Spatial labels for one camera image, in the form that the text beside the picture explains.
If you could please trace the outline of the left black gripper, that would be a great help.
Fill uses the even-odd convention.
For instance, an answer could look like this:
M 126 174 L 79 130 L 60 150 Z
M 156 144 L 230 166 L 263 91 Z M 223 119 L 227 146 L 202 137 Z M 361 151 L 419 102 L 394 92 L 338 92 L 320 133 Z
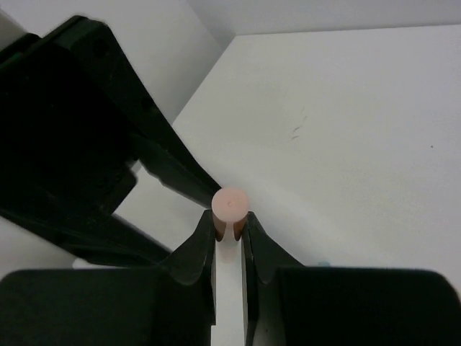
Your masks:
M 2 50 L 3 218 L 92 264 L 160 262 L 168 249 L 115 215 L 136 163 L 205 208 L 220 188 L 105 23 L 74 16 Z

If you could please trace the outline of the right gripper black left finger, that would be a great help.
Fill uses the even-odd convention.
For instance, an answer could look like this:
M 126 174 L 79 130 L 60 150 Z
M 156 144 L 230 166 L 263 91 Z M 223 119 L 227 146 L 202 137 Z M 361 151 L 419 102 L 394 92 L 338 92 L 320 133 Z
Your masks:
M 158 344 L 210 345 L 215 325 L 215 228 L 203 212 L 192 235 L 161 263 Z

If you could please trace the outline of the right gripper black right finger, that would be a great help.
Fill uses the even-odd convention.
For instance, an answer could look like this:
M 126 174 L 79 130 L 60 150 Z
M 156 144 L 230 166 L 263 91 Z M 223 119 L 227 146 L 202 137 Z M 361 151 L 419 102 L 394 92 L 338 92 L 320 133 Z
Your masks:
M 256 214 L 247 215 L 242 245 L 245 345 L 286 345 L 279 270 L 303 264 L 275 242 Z

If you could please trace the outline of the peach concealer stick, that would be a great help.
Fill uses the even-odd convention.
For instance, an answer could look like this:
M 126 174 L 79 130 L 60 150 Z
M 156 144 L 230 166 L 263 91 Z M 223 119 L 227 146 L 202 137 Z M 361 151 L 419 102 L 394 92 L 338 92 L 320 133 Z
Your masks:
M 223 263 L 228 264 L 237 259 L 249 209 L 247 194 L 236 187 L 224 187 L 212 198 L 212 222 L 218 243 L 218 258 Z

